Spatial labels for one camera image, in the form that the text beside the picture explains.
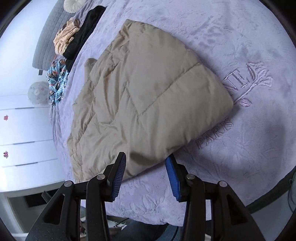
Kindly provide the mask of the beige puffer jacket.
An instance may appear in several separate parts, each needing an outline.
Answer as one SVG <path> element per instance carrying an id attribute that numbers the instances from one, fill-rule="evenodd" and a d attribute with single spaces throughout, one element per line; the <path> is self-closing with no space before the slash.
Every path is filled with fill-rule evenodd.
<path id="1" fill-rule="evenodd" d="M 126 20 L 85 79 L 67 140 L 77 182 L 126 154 L 132 178 L 199 138 L 230 113 L 219 78 L 179 39 Z"/>

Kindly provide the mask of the white wardrobe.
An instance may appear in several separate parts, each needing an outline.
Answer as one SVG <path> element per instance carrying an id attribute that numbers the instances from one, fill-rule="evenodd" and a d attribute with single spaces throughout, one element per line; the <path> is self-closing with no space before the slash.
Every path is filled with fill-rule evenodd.
<path id="1" fill-rule="evenodd" d="M 46 99 L 33 104 L 25 94 L 1 96 L 1 192 L 73 178 L 57 152 L 50 110 Z"/>

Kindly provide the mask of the blue monkey print garment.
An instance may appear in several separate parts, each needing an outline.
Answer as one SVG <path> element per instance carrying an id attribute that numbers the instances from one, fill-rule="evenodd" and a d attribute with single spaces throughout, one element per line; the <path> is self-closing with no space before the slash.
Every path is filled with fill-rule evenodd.
<path id="1" fill-rule="evenodd" d="M 49 104 L 55 106 L 60 103 L 67 84 L 69 72 L 66 69 L 66 59 L 56 59 L 47 72 L 49 84 Z"/>

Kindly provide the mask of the grey quilted headboard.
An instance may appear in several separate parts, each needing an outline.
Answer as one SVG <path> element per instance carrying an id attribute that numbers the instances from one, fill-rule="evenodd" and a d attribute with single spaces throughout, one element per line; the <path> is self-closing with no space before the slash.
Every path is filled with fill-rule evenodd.
<path id="1" fill-rule="evenodd" d="M 39 36 L 33 56 L 32 67 L 47 71 L 56 56 L 53 40 L 63 25 L 74 16 L 63 7 L 64 1 L 57 1 L 51 10 Z"/>

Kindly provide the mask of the lavender bed blanket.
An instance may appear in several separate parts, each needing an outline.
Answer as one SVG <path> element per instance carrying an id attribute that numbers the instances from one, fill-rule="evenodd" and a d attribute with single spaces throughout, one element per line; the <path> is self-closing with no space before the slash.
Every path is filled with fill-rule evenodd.
<path id="1" fill-rule="evenodd" d="M 245 205 L 285 192 L 295 168 L 295 46 L 259 1 L 87 1 L 75 18 L 106 7 L 79 53 L 62 101 L 50 109 L 57 149 L 54 170 L 73 180 L 67 139 L 84 64 L 98 58 L 127 19 L 154 25 L 195 51 L 234 101 L 225 120 L 175 152 L 177 161 L 207 182 L 224 180 Z"/>

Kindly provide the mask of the beige striped garment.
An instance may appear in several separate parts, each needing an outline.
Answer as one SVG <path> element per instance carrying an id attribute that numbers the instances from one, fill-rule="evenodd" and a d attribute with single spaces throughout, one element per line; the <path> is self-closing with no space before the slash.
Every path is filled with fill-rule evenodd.
<path id="1" fill-rule="evenodd" d="M 80 30 L 80 21 L 70 18 L 63 27 L 56 33 L 53 39 L 55 53 L 63 55 L 68 45 L 74 39 L 74 35 Z"/>

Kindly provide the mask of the black folded sweater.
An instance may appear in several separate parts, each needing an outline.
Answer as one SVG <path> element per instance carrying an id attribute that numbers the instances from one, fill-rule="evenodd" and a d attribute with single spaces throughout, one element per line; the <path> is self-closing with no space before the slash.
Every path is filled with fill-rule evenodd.
<path id="1" fill-rule="evenodd" d="M 74 34 L 74 39 L 70 42 L 68 47 L 66 48 L 63 56 L 66 58 L 66 69 L 70 73 L 73 64 L 82 49 L 83 45 L 93 33 L 97 23 L 105 12 L 106 8 L 103 6 L 96 6 L 91 9 L 77 33 Z"/>

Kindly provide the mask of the round cream pillow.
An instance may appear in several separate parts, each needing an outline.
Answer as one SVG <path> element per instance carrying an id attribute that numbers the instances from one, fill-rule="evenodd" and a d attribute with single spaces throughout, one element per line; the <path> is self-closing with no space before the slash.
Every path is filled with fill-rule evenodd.
<path id="1" fill-rule="evenodd" d="M 76 13 L 85 3 L 86 0 L 64 0 L 63 8 L 67 13 Z"/>

